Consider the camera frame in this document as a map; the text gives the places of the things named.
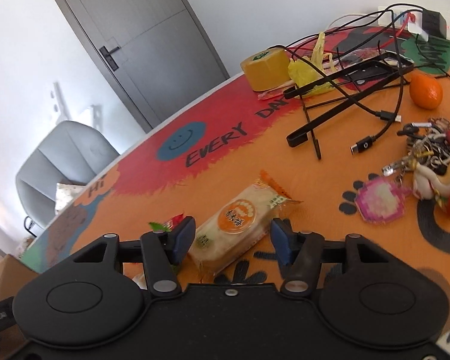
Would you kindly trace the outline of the grey door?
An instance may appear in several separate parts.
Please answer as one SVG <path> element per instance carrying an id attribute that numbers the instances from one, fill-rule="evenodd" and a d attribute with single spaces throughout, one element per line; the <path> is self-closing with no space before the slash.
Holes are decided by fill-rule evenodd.
<path id="1" fill-rule="evenodd" d="M 149 132 L 229 74 L 187 0 L 55 0 L 139 126 Z M 99 49 L 113 54 L 113 72 Z"/>

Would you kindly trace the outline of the pink pixel charm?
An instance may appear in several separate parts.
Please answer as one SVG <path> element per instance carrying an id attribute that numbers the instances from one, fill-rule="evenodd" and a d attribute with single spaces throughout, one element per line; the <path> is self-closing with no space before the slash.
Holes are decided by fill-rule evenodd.
<path id="1" fill-rule="evenodd" d="M 362 218 L 371 224 L 387 224 L 405 214 L 410 187 L 377 177 L 368 180 L 357 192 L 354 203 Z"/>

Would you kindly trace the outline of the beige cake snack packet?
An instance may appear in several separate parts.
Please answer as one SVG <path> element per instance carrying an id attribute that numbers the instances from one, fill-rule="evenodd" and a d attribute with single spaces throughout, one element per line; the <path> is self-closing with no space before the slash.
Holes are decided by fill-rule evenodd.
<path id="1" fill-rule="evenodd" d="M 196 230 L 188 253 L 201 276 L 218 275 L 267 235 L 272 219 L 287 218 L 300 204 L 267 172 L 260 172 Z"/>

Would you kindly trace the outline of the cardboard box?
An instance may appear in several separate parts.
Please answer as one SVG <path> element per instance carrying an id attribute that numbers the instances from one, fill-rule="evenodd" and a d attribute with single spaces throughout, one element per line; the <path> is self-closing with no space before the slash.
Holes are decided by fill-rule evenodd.
<path id="1" fill-rule="evenodd" d="M 21 260 L 7 254 L 0 261 L 0 301 L 15 296 L 24 285 L 38 275 Z"/>

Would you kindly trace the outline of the black power adapter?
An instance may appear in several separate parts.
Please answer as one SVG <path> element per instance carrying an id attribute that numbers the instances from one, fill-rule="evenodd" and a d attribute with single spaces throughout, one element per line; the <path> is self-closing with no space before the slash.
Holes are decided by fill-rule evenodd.
<path id="1" fill-rule="evenodd" d="M 435 10 L 424 9 L 422 12 L 422 29 L 435 38 L 447 38 L 447 22 L 444 16 Z"/>

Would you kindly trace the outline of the yellow tape roll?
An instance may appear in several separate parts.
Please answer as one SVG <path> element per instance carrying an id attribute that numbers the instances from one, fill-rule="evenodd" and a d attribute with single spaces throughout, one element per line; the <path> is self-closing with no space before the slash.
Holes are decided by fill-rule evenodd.
<path id="1" fill-rule="evenodd" d="M 290 80 L 289 56 L 281 48 L 271 48 L 241 62 L 241 69 L 254 92 L 282 86 Z"/>

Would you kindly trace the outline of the colourful cartoon table mat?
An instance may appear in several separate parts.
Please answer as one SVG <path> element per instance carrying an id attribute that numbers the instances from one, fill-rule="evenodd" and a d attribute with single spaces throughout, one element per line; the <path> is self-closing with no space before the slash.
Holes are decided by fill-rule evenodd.
<path id="1" fill-rule="evenodd" d="M 16 359 L 448 359 L 449 171 L 402 124 L 424 44 L 328 33 L 339 88 L 244 76 L 93 181 L 26 253 Z"/>

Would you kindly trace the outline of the red candy packet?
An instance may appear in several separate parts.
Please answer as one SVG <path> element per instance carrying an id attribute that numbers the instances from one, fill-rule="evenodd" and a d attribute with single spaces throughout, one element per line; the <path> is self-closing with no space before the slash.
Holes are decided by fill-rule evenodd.
<path id="1" fill-rule="evenodd" d="M 148 225 L 154 233 L 168 233 L 176 228 L 184 219 L 184 214 L 177 214 L 163 223 L 149 222 Z"/>

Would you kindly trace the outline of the white power strip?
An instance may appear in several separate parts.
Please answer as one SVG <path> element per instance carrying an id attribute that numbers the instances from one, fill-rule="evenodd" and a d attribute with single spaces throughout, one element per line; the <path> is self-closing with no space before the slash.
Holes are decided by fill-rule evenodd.
<path id="1" fill-rule="evenodd" d="M 424 41 L 428 41 L 431 36 L 422 29 L 422 10 L 417 7 L 391 7 L 377 20 L 377 24 L 380 27 L 385 27 L 392 19 L 396 19 L 395 25 L 399 29 L 405 23 L 407 17 L 408 21 L 404 30 L 410 34 L 418 34 Z M 445 16 L 444 18 L 447 22 L 447 38 L 445 40 L 450 42 L 450 19 Z"/>

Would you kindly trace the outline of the white dotted cushion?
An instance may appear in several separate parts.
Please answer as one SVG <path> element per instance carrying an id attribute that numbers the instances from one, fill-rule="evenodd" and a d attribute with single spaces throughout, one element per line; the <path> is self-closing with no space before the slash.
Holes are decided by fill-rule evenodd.
<path id="1" fill-rule="evenodd" d="M 59 214 L 63 211 L 69 203 L 81 194 L 84 188 L 84 185 L 79 184 L 57 183 L 54 207 L 55 213 Z"/>

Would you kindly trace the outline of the yellow plastic bag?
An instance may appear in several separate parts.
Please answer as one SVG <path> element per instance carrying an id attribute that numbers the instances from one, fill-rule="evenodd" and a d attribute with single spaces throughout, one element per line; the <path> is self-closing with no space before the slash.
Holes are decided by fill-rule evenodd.
<path id="1" fill-rule="evenodd" d="M 323 78 L 323 75 L 318 70 L 326 76 L 338 72 L 338 61 L 334 60 L 332 53 L 324 50 L 325 38 L 326 35 L 324 32 L 318 35 L 311 57 L 303 56 L 301 58 L 296 57 L 295 59 L 290 59 L 288 74 L 297 88 L 301 88 Z"/>

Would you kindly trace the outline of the keychain bunch with charms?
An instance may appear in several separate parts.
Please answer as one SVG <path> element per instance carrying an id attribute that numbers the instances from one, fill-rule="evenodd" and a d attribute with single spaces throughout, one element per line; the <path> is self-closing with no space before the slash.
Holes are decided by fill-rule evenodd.
<path id="1" fill-rule="evenodd" d="M 406 154 L 381 170 L 383 176 L 413 174 L 412 193 L 418 200 L 434 201 L 450 216 L 450 121 L 430 118 L 405 124 Z"/>

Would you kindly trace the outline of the white wall hook board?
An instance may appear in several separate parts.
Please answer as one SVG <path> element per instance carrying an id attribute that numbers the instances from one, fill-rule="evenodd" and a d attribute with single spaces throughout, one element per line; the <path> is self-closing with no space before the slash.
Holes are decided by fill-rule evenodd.
<path id="1" fill-rule="evenodd" d="M 50 92 L 50 97 L 53 100 L 54 110 L 61 115 L 65 114 L 65 102 L 62 96 L 62 91 L 58 81 L 52 83 L 52 90 Z"/>

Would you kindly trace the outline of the orange mandarin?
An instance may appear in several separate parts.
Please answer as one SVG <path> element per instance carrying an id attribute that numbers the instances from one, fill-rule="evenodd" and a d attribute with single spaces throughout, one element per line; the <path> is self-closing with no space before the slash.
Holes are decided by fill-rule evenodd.
<path id="1" fill-rule="evenodd" d="M 435 110 L 443 100 L 443 88 L 434 76 L 416 72 L 410 78 L 410 99 L 420 108 Z"/>

